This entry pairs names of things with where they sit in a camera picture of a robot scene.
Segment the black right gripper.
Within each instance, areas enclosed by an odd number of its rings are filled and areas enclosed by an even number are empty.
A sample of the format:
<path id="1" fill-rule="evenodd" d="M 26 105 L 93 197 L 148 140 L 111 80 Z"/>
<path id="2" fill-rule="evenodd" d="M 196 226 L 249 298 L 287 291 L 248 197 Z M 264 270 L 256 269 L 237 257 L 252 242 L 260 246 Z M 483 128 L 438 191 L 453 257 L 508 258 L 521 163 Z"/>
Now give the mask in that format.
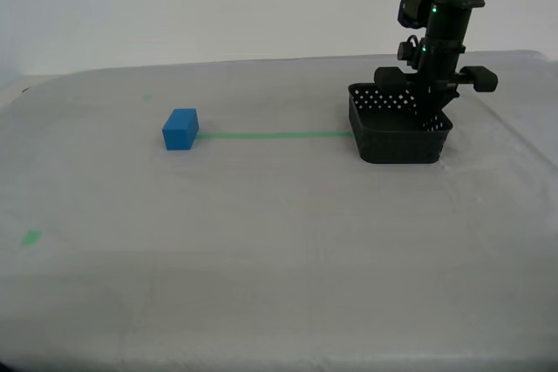
<path id="1" fill-rule="evenodd" d="M 469 25 L 471 9 L 460 9 L 447 3 L 434 3 L 429 11 L 425 35 L 414 46 L 407 63 L 416 71 L 413 91 L 427 108 L 442 109 L 457 97 L 451 87 L 459 56 L 465 51 L 463 41 Z M 460 70 L 463 83 L 476 92 L 494 92 L 499 78 L 484 66 L 465 66 Z M 386 94 L 402 94 L 409 87 L 407 75 L 398 67 L 378 67 L 374 83 Z"/>

